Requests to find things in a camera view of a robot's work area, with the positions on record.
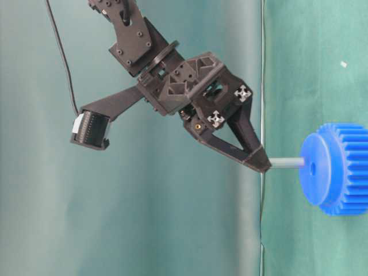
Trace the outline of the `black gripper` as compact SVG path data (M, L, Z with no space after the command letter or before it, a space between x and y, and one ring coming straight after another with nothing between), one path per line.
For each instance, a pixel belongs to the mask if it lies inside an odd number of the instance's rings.
M252 90L211 52L146 70L137 88L162 115L179 113L199 142L259 173L271 162L250 122ZM216 137L228 124L243 149Z

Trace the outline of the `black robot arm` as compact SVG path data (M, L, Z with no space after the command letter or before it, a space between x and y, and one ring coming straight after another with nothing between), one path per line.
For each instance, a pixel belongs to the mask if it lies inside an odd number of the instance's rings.
M144 17L135 1L90 1L89 6L114 26L110 53L136 86L81 108L75 140L105 149L108 125L137 101L148 101L161 115L179 114L200 143L263 173L271 167L251 123L252 90L214 54L184 59Z

